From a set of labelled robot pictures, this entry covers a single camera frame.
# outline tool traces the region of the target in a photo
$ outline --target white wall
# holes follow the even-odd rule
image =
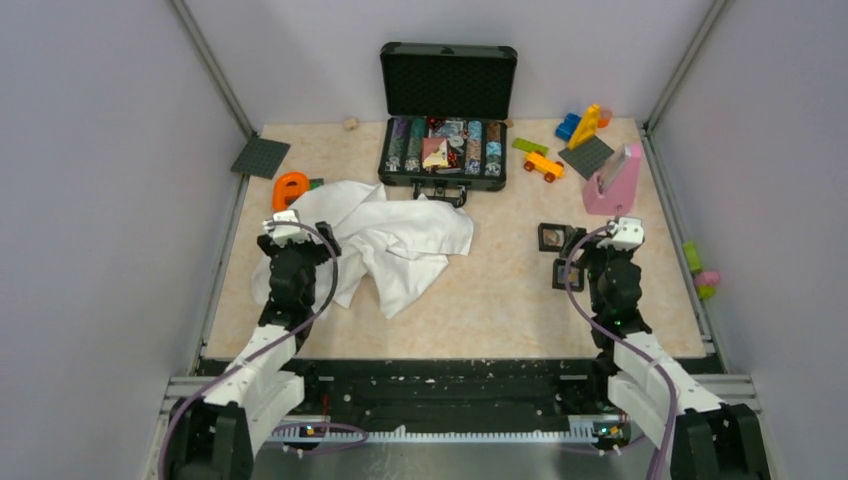
[[[511,114],[647,118],[710,0],[189,0],[255,128],[383,120],[387,41],[511,45]]]
[[[789,479],[848,467],[831,437],[848,429],[846,18],[840,0],[735,2],[658,134]]]
[[[0,2],[0,477],[134,479],[244,140],[164,1]]]

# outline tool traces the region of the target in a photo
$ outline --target green toy block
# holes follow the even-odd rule
[[[513,140],[512,146],[525,152],[539,151],[542,152],[542,156],[548,154],[548,147],[544,145],[539,145],[538,143],[533,143],[530,140],[525,140],[523,138],[516,138],[515,140]]]
[[[698,256],[698,250],[695,249],[694,242],[683,244],[683,254],[686,255],[686,263],[689,264],[689,271],[692,273],[701,273],[704,267],[701,266],[701,257]]]
[[[715,295],[715,287],[712,285],[702,285],[695,288],[698,290],[698,298],[701,300],[706,300]]]

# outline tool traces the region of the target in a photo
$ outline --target poker chip case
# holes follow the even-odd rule
[[[516,51],[504,46],[387,43],[380,51],[391,118],[377,173],[413,198],[455,206],[506,185],[506,125]],[[459,196],[449,197],[456,188]]]

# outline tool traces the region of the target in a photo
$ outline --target blue toy block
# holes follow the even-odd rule
[[[580,119],[580,115],[569,113],[565,116],[563,122],[559,124],[554,135],[566,142],[571,140],[571,136],[574,135],[574,130],[577,129],[577,124],[580,123]]]

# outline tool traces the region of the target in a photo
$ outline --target wooden cube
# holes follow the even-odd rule
[[[356,127],[359,126],[359,124],[356,122],[355,117],[350,117],[344,122],[342,122],[342,126],[345,127],[345,130],[349,132],[351,130],[356,130]]]

